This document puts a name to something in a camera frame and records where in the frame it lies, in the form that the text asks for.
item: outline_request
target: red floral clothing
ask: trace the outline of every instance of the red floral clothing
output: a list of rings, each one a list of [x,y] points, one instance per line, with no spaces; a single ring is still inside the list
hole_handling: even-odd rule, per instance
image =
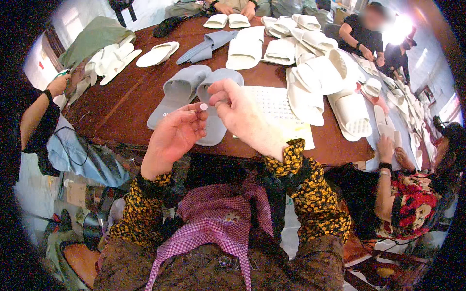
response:
[[[391,195],[395,196],[391,223],[380,220],[378,237],[411,239],[425,234],[435,223],[437,205],[442,198],[429,187],[431,180],[424,174],[393,175]]]

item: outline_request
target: electric cord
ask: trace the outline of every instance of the electric cord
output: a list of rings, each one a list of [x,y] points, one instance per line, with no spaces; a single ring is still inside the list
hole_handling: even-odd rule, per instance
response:
[[[73,160],[73,158],[69,155],[69,152],[66,150],[66,147],[63,145],[63,141],[62,141],[62,138],[59,137],[59,135],[57,134],[59,131],[61,131],[62,129],[69,129],[69,130],[72,130],[74,132],[76,132],[76,130],[72,129],[71,127],[68,127],[68,126],[64,126],[60,129],[58,129],[57,131],[54,132],[54,135],[58,138],[58,140],[60,141],[60,144],[62,145],[63,147],[63,150],[65,151],[66,155],[68,156],[68,159],[70,161],[72,161],[74,164],[76,164],[77,166],[84,166],[84,164],[87,162],[87,159],[89,157],[89,142],[86,140],[86,145],[87,145],[87,148],[86,148],[86,158],[84,159],[84,162],[82,164],[76,162],[75,160]]]

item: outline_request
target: checkered apron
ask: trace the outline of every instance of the checkered apron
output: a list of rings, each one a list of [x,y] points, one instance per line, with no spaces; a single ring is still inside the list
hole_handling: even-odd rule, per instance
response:
[[[251,274],[247,258],[249,229],[251,227],[252,197],[256,200],[260,227],[273,236],[270,205],[265,189],[255,182],[252,173],[242,185],[242,195],[233,196],[238,186],[215,184],[188,192],[177,215],[187,224],[157,248],[146,291],[151,291],[162,263],[174,255],[191,251],[203,244],[217,244],[224,252],[240,260],[246,290],[251,291]]]

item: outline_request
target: wooden table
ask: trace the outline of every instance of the wooden table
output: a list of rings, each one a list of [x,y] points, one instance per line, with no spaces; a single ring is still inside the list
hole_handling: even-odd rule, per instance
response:
[[[163,84],[177,71],[187,68],[191,63],[177,65],[176,60],[193,46],[204,41],[204,35],[216,30],[202,25],[206,18],[187,21],[175,29],[167,38],[152,37],[153,27],[136,31],[135,49],[142,49],[143,55],[154,45],[168,41],[180,43],[168,61],[148,68],[136,67],[137,58],[132,61],[109,84],[90,87],[66,113],[66,118],[77,133],[93,139],[97,143],[125,144],[144,148],[149,143],[152,131],[146,126],[147,119],[164,96]],[[252,26],[260,26],[260,18],[251,21]],[[262,46],[265,53],[268,43],[274,38],[265,36]],[[213,52],[210,60],[198,64],[209,66],[212,71],[224,68],[227,61],[228,45]],[[240,70],[246,86],[286,87],[285,70],[287,66],[260,62],[256,67]],[[327,98],[324,98],[325,111],[322,127],[311,126],[315,149],[305,151],[324,164],[343,164],[346,162],[366,161],[374,152],[365,138],[357,142],[345,140],[338,127],[336,118]],[[232,133],[226,133],[222,142],[214,147],[195,145],[192,152],[240,158],[260,158],[260,155]]]

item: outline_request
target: hand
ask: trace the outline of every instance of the hand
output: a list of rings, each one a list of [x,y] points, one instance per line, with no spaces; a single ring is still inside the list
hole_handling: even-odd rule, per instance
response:
[[[374,53],[371,52],[366,46],[364,46],[363,44],[360,44],[359,50],[361,51],[361,53],[363,53],[364,58],[370,61],[374,61]]]
[[[183,106],[158,123],[141,166],[145,179],[153,181],[158,175],[169,173],[173,163],[206,136],[208,113],[200,106],[201,102]]]
[[[250,21],[254,16],[256,16],[256,5],[252,2],[248,2],[246,6],[244,6],[243,10],[241,10],[241,14],[246,16],[247,19]]]
[[[393,141],[388,137],[382,135],[377,143],[377,151],[379,153],[380,162],[391,164],[393,157]]]
[[[210,105],[217,108],[230,132],[261,154],[283,161],[283,149],[288,144],[281,131],[266,122],[252,96],[231,79],[215,82],[207,92],[213,94]]]
[[[215,7],[215,9],[217,9],[218,11],[220,11],[220,12],[222,12],[223,14],[226,14],[226,15],[230,15],[230,14],[233,14],[233,13],[234,13],[233,8],[229,7],[229,6],[226,5],[226,4],[215,3],[214,7]]]
[[[395,149],[395,158],[397,159],[397,162],[400,164],[400,166],[402,166],[404,169],[409,171],[414,171],[416,169],[403,148]]]
[[[383,67],[385,65],[385,58],[382,56],[377,57],[377,66]]]
[[[48,86],[47,89],[52,94],[52,97],[58,96],[63,94],[65,91],[66,84],[68,83],[68,79],[71,78],[71,74],[66,73],[65,75],[61,75],[56,77]]]

